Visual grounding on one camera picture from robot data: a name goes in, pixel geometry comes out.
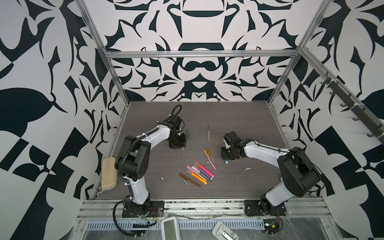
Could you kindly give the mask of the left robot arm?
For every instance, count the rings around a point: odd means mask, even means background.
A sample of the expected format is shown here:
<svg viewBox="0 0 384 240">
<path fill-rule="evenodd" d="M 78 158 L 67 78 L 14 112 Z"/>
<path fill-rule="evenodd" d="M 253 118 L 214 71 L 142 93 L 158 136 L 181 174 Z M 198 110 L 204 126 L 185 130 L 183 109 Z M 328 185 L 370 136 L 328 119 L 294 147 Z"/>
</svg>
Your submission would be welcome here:
<svg viewBox="0 0 384 240">
<path fill-rule="evenodd" d="M 176 105 L 168 117 L 150 131 L 138 136 L 127 136 L 123 141 L 115 163 L 118 180 L 128 184 L 131 200 L 135 205 L 144 206 L 150 201 L 146 188 L 145 174 L 149 167 L 151 150 L 163 141 L 170 149 L 186 147 L 187 137 L 182 133 L 184 121 L 179 116 L 181 105 Z"/>
</svg>

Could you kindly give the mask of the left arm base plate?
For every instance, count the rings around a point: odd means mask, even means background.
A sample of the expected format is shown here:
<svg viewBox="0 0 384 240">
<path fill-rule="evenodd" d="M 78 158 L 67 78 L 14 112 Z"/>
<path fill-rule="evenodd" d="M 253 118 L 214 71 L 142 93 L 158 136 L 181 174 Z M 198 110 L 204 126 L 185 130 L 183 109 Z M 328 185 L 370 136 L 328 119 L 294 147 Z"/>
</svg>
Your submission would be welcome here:
<svg viewBox="0 0 384 240">
<path fill-rule="evenodd" d="M 136 203 L 124 203 L 124 209 L 122 213 L 123 218 L 136 218 L 140 216 L 144 217 L 156 217 L 157 214 L 162 214 L 164 211 L 164 201 L 146 201 L 143 205 Z"/>
</svg>

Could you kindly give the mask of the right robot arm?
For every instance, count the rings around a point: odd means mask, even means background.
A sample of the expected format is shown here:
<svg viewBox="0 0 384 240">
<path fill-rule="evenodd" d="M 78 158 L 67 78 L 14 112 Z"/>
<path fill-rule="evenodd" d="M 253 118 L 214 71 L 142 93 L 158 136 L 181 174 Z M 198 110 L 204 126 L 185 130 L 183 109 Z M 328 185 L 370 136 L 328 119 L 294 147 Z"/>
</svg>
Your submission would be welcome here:
<svg viewBox="0 0 384 240">
<path fill-rule="evenodd" d="M 235 132 L 225 134 L 223 139 L 223 160 L 257 159 L 280 170 L 281 182 L 260 197 L 258 208 L 262 214 L 270 214 L 293 197 L 303 197 L 322 180 L 321 171 L 301 148 L 274 148 L 256 140 L 242 140 Z"/>
</svg>

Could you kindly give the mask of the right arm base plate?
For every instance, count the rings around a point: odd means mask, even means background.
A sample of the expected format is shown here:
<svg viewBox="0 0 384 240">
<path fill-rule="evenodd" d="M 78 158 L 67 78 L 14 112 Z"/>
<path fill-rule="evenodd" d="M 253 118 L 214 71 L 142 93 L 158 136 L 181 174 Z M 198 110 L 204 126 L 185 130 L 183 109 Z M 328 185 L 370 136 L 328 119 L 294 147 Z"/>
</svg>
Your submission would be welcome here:
<svg viewBox="0 0 384 240">
<path fill-rule="evenodd" d="M 254 216 L 285 216 L 286 207 L 284 203 L 273 206 L 267 200 L 245 200 L 244 213 L 248 217 Z"/>
</svg>

